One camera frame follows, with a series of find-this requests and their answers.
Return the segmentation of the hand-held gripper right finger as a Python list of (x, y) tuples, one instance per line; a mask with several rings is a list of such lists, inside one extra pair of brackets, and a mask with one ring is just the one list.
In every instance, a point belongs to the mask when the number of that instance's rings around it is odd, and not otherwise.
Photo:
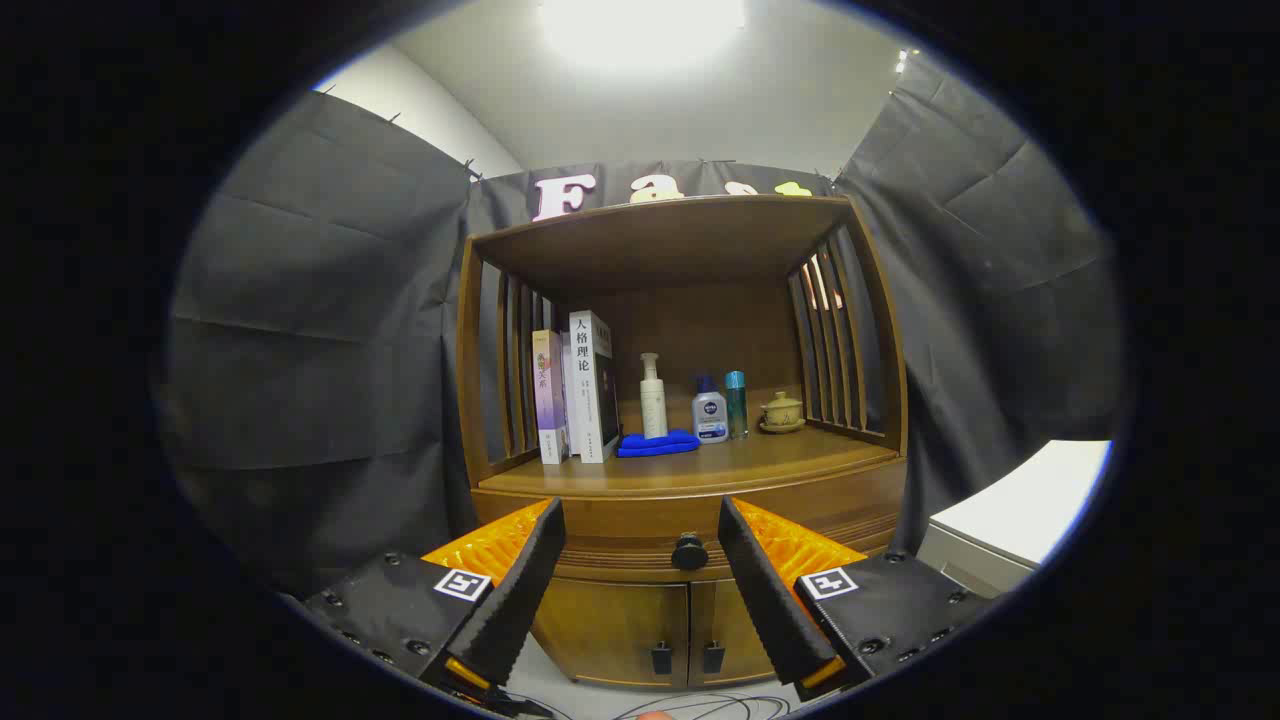
[(867, 556), (735, 497), (718, 538), (777, 679), (805, 701), (925, 657), (993, 605), (910, 553)]

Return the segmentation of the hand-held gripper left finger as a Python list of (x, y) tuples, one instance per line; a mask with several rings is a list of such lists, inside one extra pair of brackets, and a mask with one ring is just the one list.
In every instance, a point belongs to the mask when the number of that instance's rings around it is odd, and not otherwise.
[(389, 550), (301, 606), (398, 673), (465, 701), (508, 683), (566, 543), (544, 498), (428, 553)]

